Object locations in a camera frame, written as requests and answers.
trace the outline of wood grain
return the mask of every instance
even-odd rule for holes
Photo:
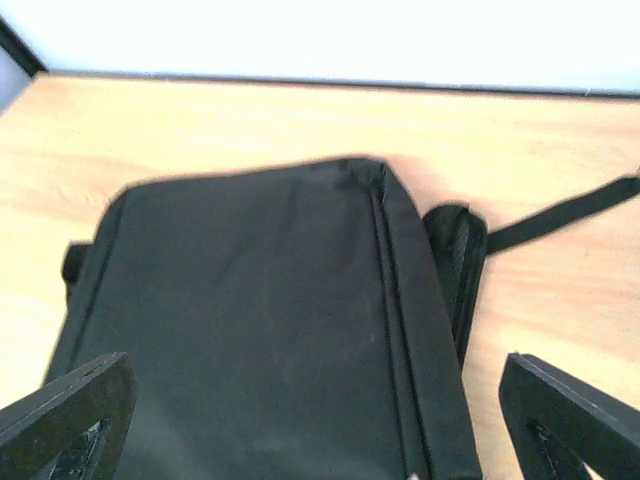
[[[353,153],[418,209],[497,227],[640,163],[640,102],[40,76],[0,117],[0,406],[36,389],[64,317],[60,261],[131,182]],[[640,407],[640,202],[487,261],[464,382],[485,474],[521,478],[498,405],[527,352]]]

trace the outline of white background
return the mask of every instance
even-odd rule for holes
[[[30,81],[24,70],[0,47],[0,113]]]
[[[0,0],[53,70],[640,93],[640,1]]]

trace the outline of light wood surface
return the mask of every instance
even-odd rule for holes
[[[36,389],[62,324],[60,262],[139,180],[352,153],[425,212],[490,228],[635,172],[640,102],[40,76],[0,117],[0,406]],[[498,405],[507,353],[640,407],[640,202],[490,258],[464,382],[492,480],[521,478]]]

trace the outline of wooden table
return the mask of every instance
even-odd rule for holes
[[[419,210],[497,227],[640,163],[640,102],[42,75],[0,117],[0,406],[36,389],[63,321],[60,261],[125,185],[351,153]],[[487,261],[464,382],[486,475],[521,478],[498,405],[508,352],[640,407],[640,202]]]

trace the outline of bag strap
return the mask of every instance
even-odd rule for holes
[[[564,200],[541,212],[489,234],[487,255],[503,252],[548,235],[565,225],[595,215],[640,193],[640,169],[592,192]]]

